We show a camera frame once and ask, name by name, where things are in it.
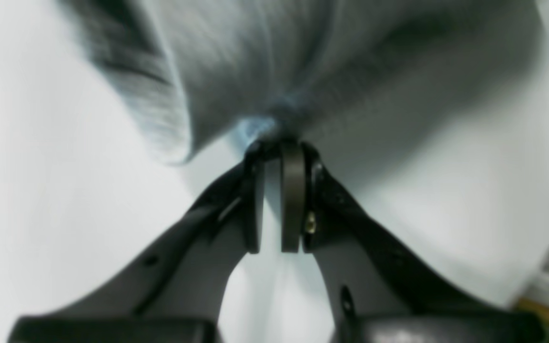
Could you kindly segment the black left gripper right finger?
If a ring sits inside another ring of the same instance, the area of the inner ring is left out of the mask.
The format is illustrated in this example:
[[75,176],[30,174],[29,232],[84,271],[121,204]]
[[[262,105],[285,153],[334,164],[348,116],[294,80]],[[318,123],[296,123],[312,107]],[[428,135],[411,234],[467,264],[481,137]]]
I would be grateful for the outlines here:
[[468,295],[362,209],[305,143],[280,145],[282,250],[311,254],[334,343],[540,343],[536,315]]

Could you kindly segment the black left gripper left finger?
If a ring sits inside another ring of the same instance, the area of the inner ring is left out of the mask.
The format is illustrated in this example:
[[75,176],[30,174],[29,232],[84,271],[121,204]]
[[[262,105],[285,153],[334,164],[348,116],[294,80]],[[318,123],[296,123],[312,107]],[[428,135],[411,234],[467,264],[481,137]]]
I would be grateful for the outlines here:
[[219,343],[229,277],[261,247],[266,146],[212,182],[183,217],[80,300],[18,319],[10,343]]

